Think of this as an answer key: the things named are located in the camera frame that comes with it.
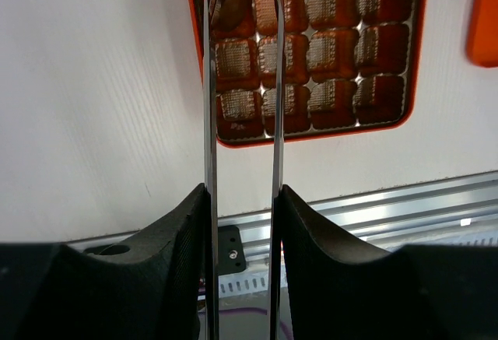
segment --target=screw hole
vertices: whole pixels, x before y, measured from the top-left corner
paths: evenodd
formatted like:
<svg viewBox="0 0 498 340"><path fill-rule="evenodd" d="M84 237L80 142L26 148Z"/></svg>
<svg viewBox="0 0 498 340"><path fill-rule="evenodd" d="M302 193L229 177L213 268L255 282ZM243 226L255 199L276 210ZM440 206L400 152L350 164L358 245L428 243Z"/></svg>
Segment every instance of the screw hole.
<svg viewBox="0 0 498 340"><path fill-rule="evenodd" d="M115 256L116 254L126 253L129 250L130 250L130 247L128 245L115 244L115 245L111 245L110 247L101 251L100 255L101 256Z"/></svg>

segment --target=black bracket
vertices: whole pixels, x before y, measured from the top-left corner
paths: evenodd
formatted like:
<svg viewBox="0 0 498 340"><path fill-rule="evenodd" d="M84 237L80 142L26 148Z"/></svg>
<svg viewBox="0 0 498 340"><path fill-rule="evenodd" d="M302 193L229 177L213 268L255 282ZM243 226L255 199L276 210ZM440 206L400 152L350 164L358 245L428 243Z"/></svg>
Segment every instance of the black bracket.
<svg viewBox="0 0 498 340"><path fill-rule="evenodd" d="M246 258L238 227L224 226L218 228L218 255L219 275L243 272L246 269Z"/></svg>

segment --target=textured black surface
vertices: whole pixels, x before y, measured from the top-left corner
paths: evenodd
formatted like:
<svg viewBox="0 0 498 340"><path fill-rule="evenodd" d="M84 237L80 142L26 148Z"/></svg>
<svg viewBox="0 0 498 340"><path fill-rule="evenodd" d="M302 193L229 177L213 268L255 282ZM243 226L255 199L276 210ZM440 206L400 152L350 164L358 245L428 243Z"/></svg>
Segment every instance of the textured black surface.
<svg viewBox="0 0 498 340"><path fill-rule="evenodd" d="M296 340L498 338L498 249L407 246L389 254L287 186L281 201Z"/></svg>
<svg viewBox="0 0 498 340"><path fill-rule="evenodd" d="M0 338L198 338L206 211L200 184L100 255L62 244L0 246L0 307L10 313Z"/></svg>

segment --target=white wall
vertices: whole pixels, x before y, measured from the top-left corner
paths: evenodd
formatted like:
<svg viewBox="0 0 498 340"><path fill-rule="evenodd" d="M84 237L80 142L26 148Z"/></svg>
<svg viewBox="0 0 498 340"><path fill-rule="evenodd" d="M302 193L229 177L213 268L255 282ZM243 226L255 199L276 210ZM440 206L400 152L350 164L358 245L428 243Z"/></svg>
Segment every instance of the white wall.
<svg viewBox="0 0 498 340"><path fill-rule="evenodd" d="M465 59L472 0L428 0L402 127L286 145L314 201L498 169L498 70ZM223 215L270 204L272 147L219 147ZM136 230L203 180L188 0L0 0L0 240Z"/></svg>

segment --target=orange plastic blister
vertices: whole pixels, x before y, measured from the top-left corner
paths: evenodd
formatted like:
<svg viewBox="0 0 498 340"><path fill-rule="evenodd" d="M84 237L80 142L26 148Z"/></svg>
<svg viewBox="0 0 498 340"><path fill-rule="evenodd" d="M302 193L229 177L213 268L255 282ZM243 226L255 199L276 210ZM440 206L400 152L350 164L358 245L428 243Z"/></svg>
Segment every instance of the orange plastic blister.
<svg viewBox="0 0 498 340"><path fill-rule="evenodd" d="M218 138L272 141L275 0L214 9ZM413 108L425 0L284 0L286 140L399 126ZM202 59L202 0L190 0Z"/></svg>
<svg viewBox="0 0 498 340"><path fill-rule="evenodd" d="M474 0L467 39L468 58L486 68L498 67L498 0Z"/></svg>

